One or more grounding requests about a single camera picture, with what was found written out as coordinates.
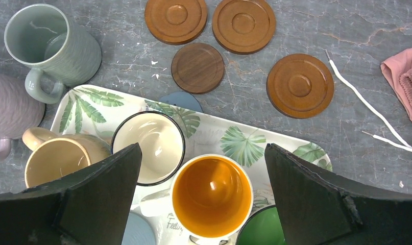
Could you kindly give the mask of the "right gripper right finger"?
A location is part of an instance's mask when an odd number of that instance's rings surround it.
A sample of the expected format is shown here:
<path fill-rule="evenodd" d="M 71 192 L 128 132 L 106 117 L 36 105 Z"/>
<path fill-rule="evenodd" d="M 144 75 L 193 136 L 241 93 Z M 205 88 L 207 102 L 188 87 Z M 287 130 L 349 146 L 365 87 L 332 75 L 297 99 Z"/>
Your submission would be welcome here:
<path fill-rule="evenodd" d="M 274 143 L 264 158 L 288 244 L 412 244 L 412 194 L 353 181 Z"/>

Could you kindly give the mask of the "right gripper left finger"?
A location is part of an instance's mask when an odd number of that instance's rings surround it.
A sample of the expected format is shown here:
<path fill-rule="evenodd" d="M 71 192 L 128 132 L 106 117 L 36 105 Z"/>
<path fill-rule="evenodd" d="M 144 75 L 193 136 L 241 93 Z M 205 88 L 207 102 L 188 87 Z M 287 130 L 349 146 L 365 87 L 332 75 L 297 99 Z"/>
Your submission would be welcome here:
<path fill-rule="evenodd" d="M 0 194 L 0 244 L 121 244 L 141 159 L 135 143 L 60 179 Z"/>

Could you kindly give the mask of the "brown wooden coaster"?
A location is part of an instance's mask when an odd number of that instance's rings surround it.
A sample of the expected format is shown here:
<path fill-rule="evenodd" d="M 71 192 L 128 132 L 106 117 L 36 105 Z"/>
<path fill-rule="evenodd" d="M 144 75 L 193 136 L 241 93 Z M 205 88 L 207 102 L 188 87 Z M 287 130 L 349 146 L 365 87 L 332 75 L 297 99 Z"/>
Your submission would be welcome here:
<path fill-rule="evenodd" d="M 204 0 L 149 0 L 144 10 L 150 33 L 170 45 L 186 44 L 200 36 L 207 16 Z"/>
<path fill-rule="evenodd" d="M 221 1 L 212 17 L 216 41 L 235 54 L 253 54 L 271 41 L 276 17 L 266 1 Z"/>
<path fill-rule="evenodd" d="M 308 54 L 291 54 L 272 67 L 266 91 L 279 112 L 292 118 L 309 118 L 329 106 L 334 95 L 334 81 L 319 59 Z"/>

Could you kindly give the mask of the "pink drawstring cloth bag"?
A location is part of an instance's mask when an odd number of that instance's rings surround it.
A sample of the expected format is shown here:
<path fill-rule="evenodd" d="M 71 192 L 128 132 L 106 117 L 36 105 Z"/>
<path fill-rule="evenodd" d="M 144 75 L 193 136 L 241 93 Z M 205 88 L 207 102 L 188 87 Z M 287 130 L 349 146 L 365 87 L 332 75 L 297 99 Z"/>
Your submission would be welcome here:
<path fill-rule="evenodd" d="M 380 68 L 412 122 L 412 48 L 387 58 Z"/>

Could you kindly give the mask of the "dark walnut coaster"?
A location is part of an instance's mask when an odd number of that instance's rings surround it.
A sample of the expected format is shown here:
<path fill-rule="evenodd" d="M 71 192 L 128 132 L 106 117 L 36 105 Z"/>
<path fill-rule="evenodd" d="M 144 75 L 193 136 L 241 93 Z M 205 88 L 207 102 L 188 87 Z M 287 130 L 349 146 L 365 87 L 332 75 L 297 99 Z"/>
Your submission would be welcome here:
<path fill-rule="evenodd" d="M 221 54 L 205 43 L 192 43 L 176 52 L 171 64 L 174 82 L 192 94 L 208 93 L 221 83 L 225 64 Z"/>

